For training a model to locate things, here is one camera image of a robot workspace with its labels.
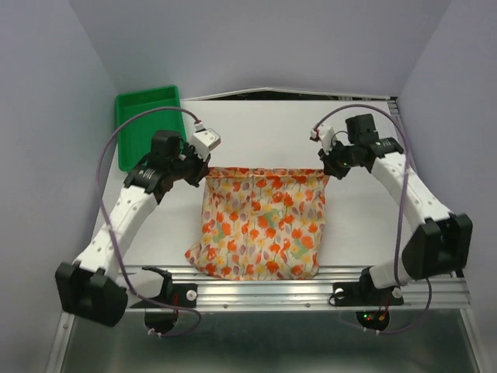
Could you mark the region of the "orange floral skirt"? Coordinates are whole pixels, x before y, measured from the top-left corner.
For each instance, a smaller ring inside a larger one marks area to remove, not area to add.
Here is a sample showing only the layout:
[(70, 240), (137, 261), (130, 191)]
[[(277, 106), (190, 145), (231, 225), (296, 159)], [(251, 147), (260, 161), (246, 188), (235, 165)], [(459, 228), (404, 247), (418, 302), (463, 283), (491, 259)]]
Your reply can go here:
[(199, 272), (229, 281), (313, 278), (328, 181), (320, 169), (211, 168), (201, 237), (185, 258)]

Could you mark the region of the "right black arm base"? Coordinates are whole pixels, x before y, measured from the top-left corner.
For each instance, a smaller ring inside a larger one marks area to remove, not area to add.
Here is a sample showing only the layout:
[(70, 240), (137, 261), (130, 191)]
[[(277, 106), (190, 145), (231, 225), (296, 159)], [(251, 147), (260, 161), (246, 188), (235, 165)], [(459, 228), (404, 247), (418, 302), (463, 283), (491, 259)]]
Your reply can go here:
[(399, 288), (377, 289), (359, 282), (338, 282), (332, 285), (328, 303), (338, 308), (358, 308), (357, 322), (364, 329), (383, 332), (390, 322), (390, 307), (404, 305)]

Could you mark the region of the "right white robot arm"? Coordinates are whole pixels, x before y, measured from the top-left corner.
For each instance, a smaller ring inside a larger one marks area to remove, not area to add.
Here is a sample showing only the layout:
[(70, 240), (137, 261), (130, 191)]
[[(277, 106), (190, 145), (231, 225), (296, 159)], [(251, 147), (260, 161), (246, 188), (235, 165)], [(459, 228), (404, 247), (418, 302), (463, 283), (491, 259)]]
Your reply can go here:
[(473, 223), (441, 203), (410, 165), (410, 153), (394, 138), (381, 138), (372, 114), (346, 119), (349, 143), (336, 140), (337, 132), (320, 120), (311, 140), (321, 142), (318, 156), (324, 172), (338, 180), (353, 167), (364, 167), (379, 181), (399, 207), (399, 221), (407, 221), (412, 237), (396, 246), (393, 260), (366, 269), (357, 294), (375, 303), (385, 288), (459, 271), (466, 267)]

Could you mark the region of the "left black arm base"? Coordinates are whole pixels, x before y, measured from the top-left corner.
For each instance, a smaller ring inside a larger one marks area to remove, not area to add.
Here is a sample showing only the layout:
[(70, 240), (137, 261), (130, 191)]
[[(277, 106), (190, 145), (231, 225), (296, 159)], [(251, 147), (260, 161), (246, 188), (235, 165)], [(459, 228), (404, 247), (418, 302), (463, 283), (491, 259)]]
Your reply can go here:
[(148, 335), (158, 338), (183, 336), (198, 327), (201, 315), (196, 311), (198, 285), (173, 284), (166, 295), (144, 302), (144, 326)]

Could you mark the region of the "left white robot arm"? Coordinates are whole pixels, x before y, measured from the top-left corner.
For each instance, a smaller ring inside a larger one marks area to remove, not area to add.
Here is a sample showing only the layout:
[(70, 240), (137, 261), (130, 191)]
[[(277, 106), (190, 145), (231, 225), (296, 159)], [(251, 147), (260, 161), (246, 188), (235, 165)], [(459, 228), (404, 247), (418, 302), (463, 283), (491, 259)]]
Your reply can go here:
[(167, 310), (165, 321), (148, 329), (158, 336), (173, 333), (180, 312), (198, 313), (195, 284), (175, 285), (170, 272), (154, 266), (129, 275), (123, 255), (174, 182), (200, 185), (220, 142), (211, 129), (197, 130), (188, 141), (175, 131), (155, 132), (150, 151), (128, 173), (112, 211), (102, 212), (103, 226), (72, 263), (56, 269), (64, 312), (113, 327), (127, 309), (146, 302)]

